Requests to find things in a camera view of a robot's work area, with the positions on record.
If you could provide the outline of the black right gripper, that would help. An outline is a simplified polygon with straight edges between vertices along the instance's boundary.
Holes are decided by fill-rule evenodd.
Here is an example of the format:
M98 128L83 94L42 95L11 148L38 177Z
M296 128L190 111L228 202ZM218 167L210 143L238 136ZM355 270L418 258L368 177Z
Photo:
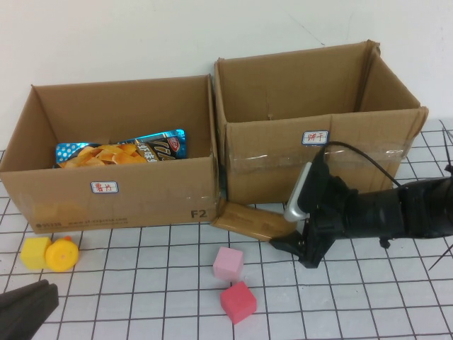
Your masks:
M349 188L339 176L330 174L324 148L314 157L306 184L304 207L309 213L304 230L306 244L300 232L274 237L270 244L277 250L298 256L303 267L316 269L336 237L344 231L346 203L357 191Z

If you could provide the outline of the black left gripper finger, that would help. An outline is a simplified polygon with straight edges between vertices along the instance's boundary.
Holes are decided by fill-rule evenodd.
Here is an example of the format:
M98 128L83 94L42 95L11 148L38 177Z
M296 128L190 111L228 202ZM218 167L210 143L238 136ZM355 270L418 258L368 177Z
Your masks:
M58 305L58 287L50 285L41 296L1 308L1 339L32 339Z
M1 308L11 306L15 302L19 302L28 298L36 298L41 296L48 288L50 284L47 280L39 280L35 283L10 290L1 294Z

